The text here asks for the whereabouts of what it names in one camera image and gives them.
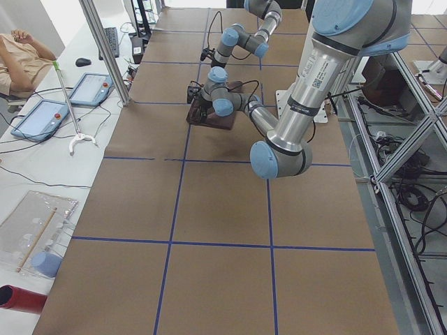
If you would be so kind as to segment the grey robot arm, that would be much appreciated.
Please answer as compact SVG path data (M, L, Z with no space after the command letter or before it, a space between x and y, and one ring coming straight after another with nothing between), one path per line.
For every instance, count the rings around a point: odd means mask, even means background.
M250 54L262 59L269 49L268 41L274 30L282 21L282 9L276 1L245 0L244 8L249 13L263 20L263 24L255 34L249 33L238 23L223 30L216 49L206 47L200 55L200 60L211 60L211 67L225 68L233 57L235 46L241 47Z
M239 92L228 81L226 64L235 46L257 57L268 50L268 41L282 20L276 1L246 1L245 9L263 25L247 33L241 24L225 29L214 50L203 50L212 67L204 84L189 87L188 121L216 126L221 117L245 113L263 136L253 144L250 162L263 179L295 176L312 162L305 133L318 114L344 64L355 57L390 54L404 49L409 40L410 1L318 1L312 13L312 51L305 66L286 92L282 113L271 114L254 94Z

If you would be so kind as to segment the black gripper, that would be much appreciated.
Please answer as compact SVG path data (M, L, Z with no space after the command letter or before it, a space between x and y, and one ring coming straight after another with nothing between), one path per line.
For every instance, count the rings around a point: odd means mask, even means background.
M211 61L211 67L215 67L219 65L219 62L215 59L215 48L204 48L200 54L200 60L205 61L206 59L209 59Z
M187 103L191 105L187 120L188 121L206 121L210 102L201 95L202 88L189 85L187 88Z

